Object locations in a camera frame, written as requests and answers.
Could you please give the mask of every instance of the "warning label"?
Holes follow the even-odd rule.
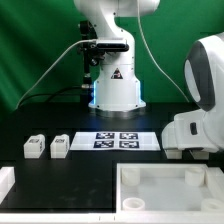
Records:
[[[123,79],[120,70],[117,68],[112,75],[111,79]]]

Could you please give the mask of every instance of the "black cable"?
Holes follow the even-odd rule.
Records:
[[[77,94],[58,94],[57,96],[75,96],[75,95],[77,95]],[[29,99],[31,99],[31,98],[40,97],[40,96],[52,96],[52,94],[50,94],[50,93],[41,93],[41,94],[34,94],[34,95],[31,95],[31,96],[28,96],[28,97],[24,98],[24,99],[20,102],[20,104],[18,105],[18,108],[21,107],[22,104],[23,104],[25,101],[27,101],[27,100],[29,100]]]
[[[45,102],[46,103],[49,103],[57,95],[60,95],[61,93],[64,93],[64,92],[67,92],[67,91],[73,90],[73,89],[79,89],[79,90],[81,90],[82,87],[81,86],[72,86],[72,87],[66,87],[64,89],[61,89],[61,90],[57,91],[56,93],[51,94],[51,96]]]

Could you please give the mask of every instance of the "white mat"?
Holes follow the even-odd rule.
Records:
[[[77,132],[70,150],[159,151],[154,132]]]

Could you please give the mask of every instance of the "white cable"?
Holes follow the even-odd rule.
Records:
[[[94,42],[96,41],[96,39],[93,40],[81,40],[78,41],[74,44],[72,44],[52,65],[51,67],[40,77],[40,79],[21,97],[21,99],[19,100],[19,102],[17,103],[16,109],[19,108],[20,103],[22,102],[22,100],[46,77],[46,75],[58,64],[58,62],[71,50],[73,49],[75,46],[77,46],[78,44],[81,43],[89,43],[89,42]]]
[[[142,29],[142,25],[141,25],[141,19],[140,19],[140,5],[139,5],[139,0],[138,0],[138,3],[137,3],[137,7],[138,7],[138,26],[139,26],[139,30],[140,30],[140,33],[141,33],[141,37],[142,37],[142,40],[143,40],[143,43],[146,47],[146,50],[148,51],[148,54],[150,56],[150,58],[152,59],[153,63],[155,64],[155,66],[159,69],[159,71],[171,82],[173,83],[173,85],[180,91],[180,93],[183,95],[183,97],[186,99],[187,102],[190,102],[189,99],[187,98],[187,96],[184,94],[184,92],[181,90],[181,88],[169,77],[169,75],[167,75],[163,70],[162,68],[159,66],[159,64],[156,62],[155,58],[153,57],[152,53],[151,53],[151,50],[149,49],[148,47],[148,44],[146,42],[146,39],[145,39],[145,36],[144,36],[144,33],[143,33],[143,29]]]

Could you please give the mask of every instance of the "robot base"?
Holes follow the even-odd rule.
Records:
[[[89,107],[90,113],[106,118],[132,118],[145,113],[145,107],[140,107],[130,111],[105,111],[98,108]]]

